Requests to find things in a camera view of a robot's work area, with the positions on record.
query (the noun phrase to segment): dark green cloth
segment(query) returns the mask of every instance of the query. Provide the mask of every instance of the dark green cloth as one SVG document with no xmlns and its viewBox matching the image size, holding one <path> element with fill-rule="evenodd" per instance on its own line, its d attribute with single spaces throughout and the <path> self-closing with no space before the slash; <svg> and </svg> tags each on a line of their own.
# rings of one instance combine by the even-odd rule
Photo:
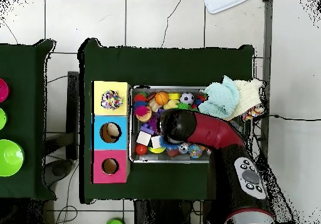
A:
<svg viewBox="0 0 321 224">
<path fill-rule="evenodd" d="M 252 46 L 240 49 L 104 48 L 96 39 L 79 49 L 84 81 L 85 150 L 83 193 L 85 201 L 98 199 L 182 199 L 207 197 L 207 164 L 132 163 L 124 184 L 90 183 L 91 82 L 118 81 L 134 85 L 207 86 L 223 75 L 233 80 L 252 78 Z"/>
<path fill-rule="evenodd" d="M 8 121 L 0 139 L 18 143 L 24 151 L 21 169 L 10 177 L 0 177 L 1 198 L 54 199 L 42 182 L 45 155 L 45 65 L 54 41 L 41 40 L 33 46 L 0 45 L 0 78 L 10 89 L 2 103 Z"/>
</svg>

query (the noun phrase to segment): stacked boxes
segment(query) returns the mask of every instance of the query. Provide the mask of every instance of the stacked boxes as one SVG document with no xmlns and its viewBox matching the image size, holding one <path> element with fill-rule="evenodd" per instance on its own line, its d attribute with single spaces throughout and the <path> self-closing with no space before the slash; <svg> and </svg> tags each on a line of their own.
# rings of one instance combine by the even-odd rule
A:
<svg viewBox="0 0 321 224">
<path fill-rule="evenodd" d="M 94 81 L 92 84 L 92 183 L 126 183 L 128 157 L 128 91 L 125 82 Z M 123 104 L 115 109 L 101 105 L 107 90 L 118 92 Z"/>
</svg>

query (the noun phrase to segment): white block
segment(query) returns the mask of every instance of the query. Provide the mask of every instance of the white block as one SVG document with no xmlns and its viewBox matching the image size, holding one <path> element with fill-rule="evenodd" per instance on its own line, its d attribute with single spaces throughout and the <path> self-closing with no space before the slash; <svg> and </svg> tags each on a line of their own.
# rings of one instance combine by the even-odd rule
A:
<svg viewBox="0 0 321 224">
<path fill-rule="evenodd" d="M 153 149 L 158 149 L 161 146 L 161 142 L 160 142 L 160 138 L 161 136 L 153 136 L 152 137 L 152 144 L 153 144 Z"/>
<path fill-rule="evenodd" d="M 136 142 L 139 143 L 139 144 L 148 146 L 148 143 L 149 143 L 151 137 L 152 137 L 151 134 L 148 134 L 146 132 L 140 131 Z"/>
</svg>

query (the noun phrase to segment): light blue plush toy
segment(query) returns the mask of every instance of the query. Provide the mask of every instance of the light blue plush toy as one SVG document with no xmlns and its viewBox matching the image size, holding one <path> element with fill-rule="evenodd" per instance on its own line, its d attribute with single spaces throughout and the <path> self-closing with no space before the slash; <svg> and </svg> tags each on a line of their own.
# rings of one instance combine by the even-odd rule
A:
<svg viewBox="0 0 321 224">
<path fill-rule="evenodd" d="M 210 84 L 204 93 L 208 94 L 208 99 L 199 104 L 199 111 L 221 119 L 231 116 L 239 102 L 238 88 L 226 75 L 222 83 Z"/>
</svg>

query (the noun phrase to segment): soccer ball toy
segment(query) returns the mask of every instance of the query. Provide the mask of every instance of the soccer ball toy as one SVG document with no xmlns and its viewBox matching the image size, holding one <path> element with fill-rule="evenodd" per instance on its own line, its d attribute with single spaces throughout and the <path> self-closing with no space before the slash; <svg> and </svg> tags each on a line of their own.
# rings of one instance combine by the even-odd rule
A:
<svg viewBox="0 0 321 224">
<path fill-rule="evenodd" d="M 185 92 L 182 94 L 182 97 L 179 99 L 179 101 L 191 105 L 194 103 L 194 96 L 192 93 Z"/>
</svg>

